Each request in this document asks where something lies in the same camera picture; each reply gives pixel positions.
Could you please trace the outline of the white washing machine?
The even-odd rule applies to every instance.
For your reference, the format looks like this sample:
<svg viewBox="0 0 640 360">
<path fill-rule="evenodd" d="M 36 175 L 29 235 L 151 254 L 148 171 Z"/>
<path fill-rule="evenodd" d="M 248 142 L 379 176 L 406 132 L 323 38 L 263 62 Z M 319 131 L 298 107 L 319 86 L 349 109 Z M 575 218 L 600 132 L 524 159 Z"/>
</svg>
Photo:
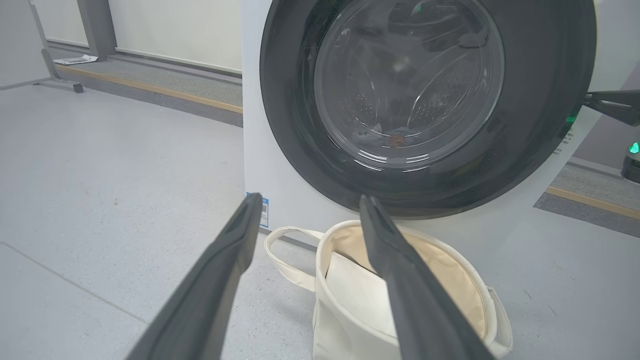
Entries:
<svg viewBox="0 0 640 360">
<path fill-rule="evenodd" d="M 245 189 L 269 200 L 269 228 L 292 226 L 325 232 L 347 220 L 351 210 L 315 190 L 297 173 L 275 140 L 263 104 L 259 53 L 273 0 L 240 0 Z M 596 54 L 589 92 L 621 91 L 640 63 L 640 0 L 593 0 Z M 400 219 L 458 249 L 491 248 L 502 242 L 544 193 L 594 127 L 598 114 L 582 105 L 551 156 L 507 193 L 476 208 L 441 218 Z"/>
</svg>

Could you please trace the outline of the blue bear-print clothing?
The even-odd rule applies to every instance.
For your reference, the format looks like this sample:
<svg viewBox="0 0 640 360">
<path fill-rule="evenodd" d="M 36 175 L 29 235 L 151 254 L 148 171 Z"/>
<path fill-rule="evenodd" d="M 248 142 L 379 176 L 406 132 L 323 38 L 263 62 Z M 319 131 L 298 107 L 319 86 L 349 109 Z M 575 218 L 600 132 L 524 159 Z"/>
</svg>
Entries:
<svg viewBox="0 0 640 360">
<path fill-rule="evenodd" d="M 375 125 L 358 124 L 350 133 L 350 140 L 362 149 L 405 147 L 416 137 L 416 131 L 401 126 L 384 130 L 380 123 Z"/>
</svg>

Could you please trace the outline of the grey metal stand leg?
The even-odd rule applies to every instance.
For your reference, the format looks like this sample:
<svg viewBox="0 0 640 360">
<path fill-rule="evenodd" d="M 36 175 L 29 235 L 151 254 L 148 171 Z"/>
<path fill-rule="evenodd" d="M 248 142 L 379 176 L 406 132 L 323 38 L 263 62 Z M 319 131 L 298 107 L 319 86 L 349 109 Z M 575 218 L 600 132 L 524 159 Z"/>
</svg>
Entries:
<svg viewBox="0 0 640 360">
<path fill-rule="evenodd" d="M 83 92 L 80 82 L 57 72 L 31 0 L 0 0 L 0 91 L 48 81 Z"/>
</svg>

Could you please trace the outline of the grey pillar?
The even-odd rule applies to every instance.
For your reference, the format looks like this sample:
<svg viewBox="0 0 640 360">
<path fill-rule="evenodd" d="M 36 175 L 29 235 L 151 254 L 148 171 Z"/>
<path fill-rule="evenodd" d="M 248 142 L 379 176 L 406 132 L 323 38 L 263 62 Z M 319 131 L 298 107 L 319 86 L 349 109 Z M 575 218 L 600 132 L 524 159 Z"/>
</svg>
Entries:
<svg viewBox="0 0 640 360">
<path fill-rule="evenodd" d="M 109 0 L 77 0 L 90 55 L 105 62 L 118 51 Z"/>
</svg>

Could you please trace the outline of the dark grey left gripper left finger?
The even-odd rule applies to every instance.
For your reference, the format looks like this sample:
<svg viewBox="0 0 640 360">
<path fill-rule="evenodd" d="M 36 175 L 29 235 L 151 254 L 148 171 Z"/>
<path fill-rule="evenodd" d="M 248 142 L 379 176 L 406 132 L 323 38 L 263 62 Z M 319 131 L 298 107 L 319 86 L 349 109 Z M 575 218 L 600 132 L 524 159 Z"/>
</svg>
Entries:
<svg viewBox="0 0 640 360">
<path fill-rule="evenodd" d="M 242 199 L 126 360 L 220 360 L 238 285 L 254 257 L 262 207 L 260 193 Z"/>
</svg>

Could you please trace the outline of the steel washing machine drum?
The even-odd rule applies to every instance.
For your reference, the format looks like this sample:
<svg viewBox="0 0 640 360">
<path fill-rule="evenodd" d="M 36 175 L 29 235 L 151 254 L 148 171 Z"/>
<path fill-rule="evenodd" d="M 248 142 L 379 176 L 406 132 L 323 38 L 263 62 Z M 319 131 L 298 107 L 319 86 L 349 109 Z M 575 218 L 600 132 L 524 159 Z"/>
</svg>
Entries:
<svg viewBox="0 0 640 360">
<path fill-rule="evenodd" d="M 376 171 L 421 170 L 469 142 L 498 102 L 505 55 L 480 0 L 352 0 L 329 25 L 314 66 L 331 141 Z M 365 149 L 359 124 L 416 132 L 407 146 Z"/>
</svg>

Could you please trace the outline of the brass floor strip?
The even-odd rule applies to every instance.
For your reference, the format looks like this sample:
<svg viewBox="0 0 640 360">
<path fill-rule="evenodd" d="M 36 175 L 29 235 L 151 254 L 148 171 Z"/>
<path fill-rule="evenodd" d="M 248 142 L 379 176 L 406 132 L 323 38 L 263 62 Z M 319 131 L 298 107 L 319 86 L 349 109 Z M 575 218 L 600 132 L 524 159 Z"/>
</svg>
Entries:
<svg viewBox="0 0 640 360">
<path fill-rule="evenodd" d="M 243 125 L 242 87 L 233 82 L 126 61 L 57 64 L 55 68 L 86 88 Z M 570 161 L 535 207 L 593 223 L 640 222 L 640 185 Z"/>
</svg>

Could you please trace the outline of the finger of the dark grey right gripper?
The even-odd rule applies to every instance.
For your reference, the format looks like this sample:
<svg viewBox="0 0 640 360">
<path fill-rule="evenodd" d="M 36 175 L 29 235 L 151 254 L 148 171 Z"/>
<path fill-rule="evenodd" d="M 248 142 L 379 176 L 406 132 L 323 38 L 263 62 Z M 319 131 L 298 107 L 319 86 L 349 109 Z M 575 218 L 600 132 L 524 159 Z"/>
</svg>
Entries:
<svg viewBox="0 0 640 360">
<path fill-rule="evenodd" d="M 629 126 L 640 126 L 640 89 L 589 92 L 583 105 Z"/>
</svg>

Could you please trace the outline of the white paper sheet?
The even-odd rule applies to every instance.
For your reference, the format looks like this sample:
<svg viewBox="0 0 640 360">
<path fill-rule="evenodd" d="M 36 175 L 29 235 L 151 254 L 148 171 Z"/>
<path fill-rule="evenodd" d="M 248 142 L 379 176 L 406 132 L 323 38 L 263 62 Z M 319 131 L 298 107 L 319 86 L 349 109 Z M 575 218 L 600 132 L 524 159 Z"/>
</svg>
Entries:
<svg viewBox="0 0 640 360">
<path fill-rule="evenodd" d="M 99 57 L 96 55 L 83 54 L 83 55 L 80 55 L 80 57 L 60 58 L 60 59 L 53 59 L 52 61 L 58 65 L 73 66 L 78 64 L 94 63 L 98 61 L 98 59 Z"/>
</svg>

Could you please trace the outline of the black round washing machine door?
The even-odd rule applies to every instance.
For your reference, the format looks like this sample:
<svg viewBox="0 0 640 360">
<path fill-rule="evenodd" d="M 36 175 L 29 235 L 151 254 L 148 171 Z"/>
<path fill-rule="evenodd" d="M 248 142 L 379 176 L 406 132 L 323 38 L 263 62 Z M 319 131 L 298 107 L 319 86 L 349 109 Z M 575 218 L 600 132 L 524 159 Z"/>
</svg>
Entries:
<svg viewBox="0 0 640 360">
<path fill-rule="evenodd" d="M 275 141 L 316 191 L 353 211 L 361 196 L 389 215 L 436 219 L 480 207 L 514 189 L 560 145 L 588 92 L 595 65 L 593 0 L 480 0 L 503 48 L 503 82 L 475 136 L 427 167 L 373 170 L 329 137 L 314 98 L 323 36 L 352 0 L 272 0 L 259 52 L 263 107 Z"/>
</svg>

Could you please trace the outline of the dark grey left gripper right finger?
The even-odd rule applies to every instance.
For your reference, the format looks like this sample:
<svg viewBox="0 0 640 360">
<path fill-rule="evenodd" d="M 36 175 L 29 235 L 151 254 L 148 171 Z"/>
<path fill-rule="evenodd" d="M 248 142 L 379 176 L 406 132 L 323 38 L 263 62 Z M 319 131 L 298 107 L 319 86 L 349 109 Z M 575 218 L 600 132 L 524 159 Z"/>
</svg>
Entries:
<svg viewBox="0 0 640 360">
<path fill-rule="evenodd" d="M 495 360 L 377 198 L 361 196 L 359 220 L 387 285 L 402 360 Z"/>
</svg>

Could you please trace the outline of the cream fabric laundry basket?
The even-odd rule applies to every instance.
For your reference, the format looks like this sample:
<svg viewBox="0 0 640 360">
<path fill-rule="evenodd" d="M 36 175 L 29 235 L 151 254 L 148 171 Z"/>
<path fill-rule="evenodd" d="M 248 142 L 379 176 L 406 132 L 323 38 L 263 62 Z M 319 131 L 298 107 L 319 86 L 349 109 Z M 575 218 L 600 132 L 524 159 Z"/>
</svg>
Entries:
<svg viewBox="0 0 640 360">
<path fill-rule="evenodd" d="M 274 255 L 281 237 L 300 232 L 318 240 L 315 273 Z M 400 232 L 413 246 L 496 359 L 514 348 L 514 335 L 498 294 L 473 265 L 441 240 L 411 228 Z M 315 294 L 313 360 L 402 360 L 386 282 L 368 259 L 357 219 L 325 233 L 281 227 L 267 235 L 265 251 L 284 278 Z"/>
</svg>

